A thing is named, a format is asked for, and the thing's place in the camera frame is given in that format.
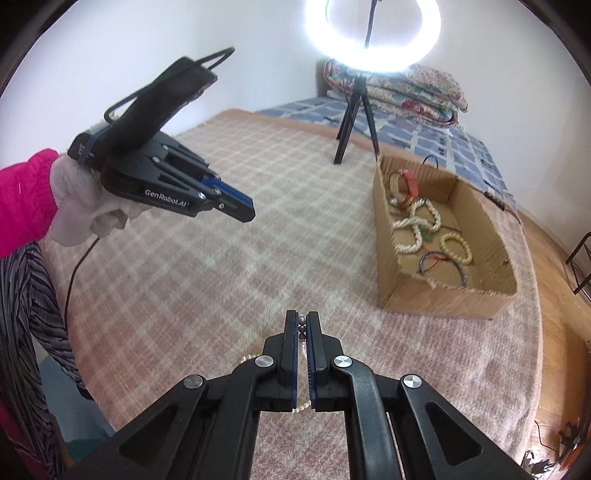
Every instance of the tripod leg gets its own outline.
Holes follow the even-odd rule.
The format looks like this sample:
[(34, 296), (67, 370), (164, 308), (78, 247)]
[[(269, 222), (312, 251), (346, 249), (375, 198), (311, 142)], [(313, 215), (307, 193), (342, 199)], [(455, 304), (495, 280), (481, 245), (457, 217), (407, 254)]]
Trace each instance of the tripod leg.
[(369, 98), (368, 98), (367, 94), (362, 95), (362, 99), (363, 99), (363, 108), (365, 108), (365, 116), (368, 119), (369, 134), (371, 136), (371, 141), (374, 144), (375, 159), (377, 161), (378, 157), (379, 157), (379, 143), (378, 143), (378, 134), (375, 131), (374, 112), (371, 109), (371, 105), (369, 104)]
[(352, 111), (352, 103), (351, 100), (353, 98), (349, 98), (349, 101), (347, 102), (347, 108), (345, 109), (345, 114), (343, 115), (343, 119), (341, 120), (340, 123), (340, 127), (339, 127), (339, 133), (336, 134), (336, 139), (340, 140), (341, 135), (343, 134), (343, 130), (345, 129), (345, 125), (347, 124), (347, 121), (349, 120), (349, 115)]
[(353, 124), (355, 123), (355, 118), (357, 117), (357, 111), (359, 110), (360, 104), (361, 96), (353, 94), (349, 101), (349, 107), (345, 112), (345, 117), (343, 118), (342, 132), (340, 132), (341, 137), (333, 164), (340, 164), (343, 161), (343, 155), (345, 154), (347, 143), (349, 143), (349, 137), (351, 136), (351, 130), (353, 130)]

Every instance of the blue patterned bed sheet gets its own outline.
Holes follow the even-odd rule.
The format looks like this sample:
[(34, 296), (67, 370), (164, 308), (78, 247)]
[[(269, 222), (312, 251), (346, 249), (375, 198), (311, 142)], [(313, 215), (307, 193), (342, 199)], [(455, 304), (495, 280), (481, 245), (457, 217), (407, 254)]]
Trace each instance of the blue patterned bed sheet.
[[(338, 127), (346, 107), (347, 104), (343, 100), (315, 97), (276, 106), (259, 113)], [(374, 118), (380, 142), (405, 148), (423, 158), (434, 155), (441, 168), (454, 172), (482, 191), (489, 190), (495, 193), (515, 208), (515, 199), (507, 191), (501, 172), (486, 145), (473, 135), (465, 133), (461, 128), (428, 127), (379, 109), (374, 109)], [(355, 130), (369, 137), (367, 119), (363, 111), (357, 115)], [(433, 157), (429, 157), (427, 162), (436, 164)]]

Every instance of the cardboard box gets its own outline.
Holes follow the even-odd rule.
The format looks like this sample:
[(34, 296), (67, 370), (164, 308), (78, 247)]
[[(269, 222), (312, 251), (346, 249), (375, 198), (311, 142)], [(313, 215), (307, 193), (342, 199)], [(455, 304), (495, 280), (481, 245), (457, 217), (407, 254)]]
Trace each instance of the cardboard box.
[[(507, 251), (488, 215), (477, 199), (481, 193), (446, 170), (421, 165), (414, 154), (400, 151), (395, 157), (381, 157), (374, 178), (374, 204), (378, 230), (379, 305), (392, 312), (432, 314), (471, 319), (492, 319), (517, 295), (517, 283)], [(418, 262), (425, 253), (396, 254), (394, 245), (414, 244), (410, 228), (394, 229), (392, 222), (408, 216), (388, 204), (390, 174), (402, 168), (415, 172), (420, 197), (431, 200), (441, 215), (441, 228), (427, 250), (441, 250), (441, 237), (458, 232), (472, 250), (473, 262), (462, 266), (467, 285), (451, 262), (440, 261), (422, 275)], [(433, 222), (426, 207), (417, 214)], [(464, 249), (456, 241), (448, 249), (461, 257)], [(435, 260), (427, 258), (428, 268)]]

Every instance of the bracelet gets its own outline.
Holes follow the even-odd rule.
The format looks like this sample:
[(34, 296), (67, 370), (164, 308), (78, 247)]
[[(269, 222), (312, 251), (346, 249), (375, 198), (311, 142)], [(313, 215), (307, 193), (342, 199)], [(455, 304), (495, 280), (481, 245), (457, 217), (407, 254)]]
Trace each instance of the bracelet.
[[(398, 199), (398, 195), (400, 194), (400, 179), (403, 179), (404, 183), (406, 183), (408, 192), (402, 201)], [(388, 203), (393, 207), (404, 210), (410, 207), (418, 197), (418, 181), (415, 174), (410, 170), (398, 170), (390, 174), (388, 183), (390, 189)]]
[[(427, 219), (423, 217), (417, 216), (417, 208), (420, 206), (425, 205), (429, 212), (435, 218), (435, 223), (431, 224)], [(414, 202), (410, 207), (410, 215), (402, 220), (397, 220), (396, 222), (392, 222), (392, 228), (395, 230), (406, 228), (410, 226), (413, 229), (415, 243), (414, 245), (403, 245), (398, 244), (394, 245), (394, 251), (397, 254), (415, 254), (417, 253), (421, 247), (423, 246), (423, 234), (419, 230), (419, 226), (425, 227), (426, 230), (430, 232), (437, 232), (441, 228), (441, 215), (437, 209), (431, 203), (429, 199), (420, 199)]]
[[(464, 258), (459, 257), (455, 253), (450, 252), (447, 247), (445, 246), (445, 242), (448, 240), (455, 240), (456, 242), (460, 242), (462, 247), (466, 251), (466, 256)], [(470, 265), (472, 263), (472, 250), (470, 250), (470, 245), (466, 242), (463, 237), (459, 233), (446, 233), (442, 236), (440, 241), (441, 250), (450, 258), (454, 259), (456, 262), (461, 263), (462, 265)]]
[(466, 284), (468, 283), (468, 277), (466, 276), (466, 274), (462, 270), (462, 267), (460, 266), (460, 264), (451, 255), (447, 254), (446, 252), (438, 252), (436, 250), (429, 250), (428, 252), (423, 254), (421, 259), (418, 261), (418, 272), (420, 274), (425, 273), (425, 259), (427, 257), (429, 257), (430, 255), (441, 255), (443, 257), (448, 258), (449, 261), (452, 262), (456, 266), (458, 272), (462, 276), (462, 287), (466, 286)]

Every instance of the chair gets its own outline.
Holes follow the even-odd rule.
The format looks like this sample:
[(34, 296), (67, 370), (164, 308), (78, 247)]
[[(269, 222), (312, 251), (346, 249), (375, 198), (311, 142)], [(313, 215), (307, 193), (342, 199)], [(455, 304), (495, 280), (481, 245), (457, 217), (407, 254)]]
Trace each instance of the chair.
[(591, 301), (591, 297), (589, 296), (589, 293), (584, 290), (584, 288), (589, 285), (589, 282), (591, 281), (591, 273), (589, 273), (587, 276), (585, 276), (585, 274), (583, 274), (583, 272), (581, 271), (581, 269), (575, 265), (575, 263), (573, 262), (573, 258), (574, 256), (579, 253), (579, 250), (581, 250), (581, 247), (585, 248), (585, 251), (587, 252), (587, 256), (589, 257), (589, 261), (591, 262), (591, 250), (589, 249), (589, 247), (587, 246), (586, 241), (591, 237), (591, 232), (588, 232), (587, 235), (585, 235), (583, 237), (583, 239), (579, 242), (579, 244), (577, 245), (577, 248), (574, 249), (573, 253), (570, 254), (570, 257), (568, 257), (566, 259), (566, 264), (570, 264), (571, 268), (573, 269), (573, 273), (574, 273), (574, 280), (577, 284), (576, 288), (573, 290), (573, 293), (576, 295), (577, 293), (579, 293), (580, 291), (583, 292), (583, 294), (587, 297), (587, 299), (589, 301)]

